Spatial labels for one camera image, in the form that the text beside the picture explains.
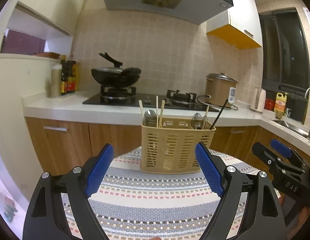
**screw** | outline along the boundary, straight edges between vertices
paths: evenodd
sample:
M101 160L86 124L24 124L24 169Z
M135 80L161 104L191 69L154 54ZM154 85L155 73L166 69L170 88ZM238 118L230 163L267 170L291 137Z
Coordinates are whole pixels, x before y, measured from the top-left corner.
M41 175L41 177L42 177L43 179L46 179L46 178L49 177L49 173L48 173L48 172L44 172L44 173Z
M267 177L267 174L266 174L265 171L260 171L260 176L261 176L262 178L266 178L266 177Z
M80 167L73 168L73 173L80 173L81 171L82 171L82 168Z
M233 167L233 166L228 166L228 167L227 167L227 170L228 170L229 172L235 172L235 171L236 171L235 167Z

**plastic basket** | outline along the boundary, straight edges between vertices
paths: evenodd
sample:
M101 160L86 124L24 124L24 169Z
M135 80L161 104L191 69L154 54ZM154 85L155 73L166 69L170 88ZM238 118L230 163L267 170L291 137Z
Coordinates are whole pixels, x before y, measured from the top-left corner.
M208 148L216 128L206 122L204 129L194 130L191 119L163 117L162 128L142 125L140 169L148 173L180 174L200 171L195 146L203 142Z

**red basket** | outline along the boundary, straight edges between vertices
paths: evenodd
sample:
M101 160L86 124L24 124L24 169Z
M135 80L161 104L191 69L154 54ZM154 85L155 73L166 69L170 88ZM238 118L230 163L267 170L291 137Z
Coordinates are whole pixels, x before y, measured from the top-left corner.
M275 106L275 101L273 101L271 99L266 99L265 100L264 109L273 111L274 110L274 106Z

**sink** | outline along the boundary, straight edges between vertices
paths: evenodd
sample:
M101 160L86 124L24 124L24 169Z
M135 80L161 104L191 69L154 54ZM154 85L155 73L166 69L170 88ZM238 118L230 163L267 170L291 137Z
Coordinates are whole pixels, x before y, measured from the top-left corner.
M282 127L296 133L297 135L307 139L308 138L308 132L302 130L301 128L296 127L293 124L290 124L286 121L283 120L272 120L272 122L278 123L279 125L281 125Z

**white kettle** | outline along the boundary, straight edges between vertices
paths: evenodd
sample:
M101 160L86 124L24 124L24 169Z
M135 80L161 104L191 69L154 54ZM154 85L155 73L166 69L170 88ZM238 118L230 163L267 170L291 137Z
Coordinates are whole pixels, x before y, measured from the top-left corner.
M260 114L263 113L265 99L266 99L266 91L261 87L256 87L251 99L250 110Z

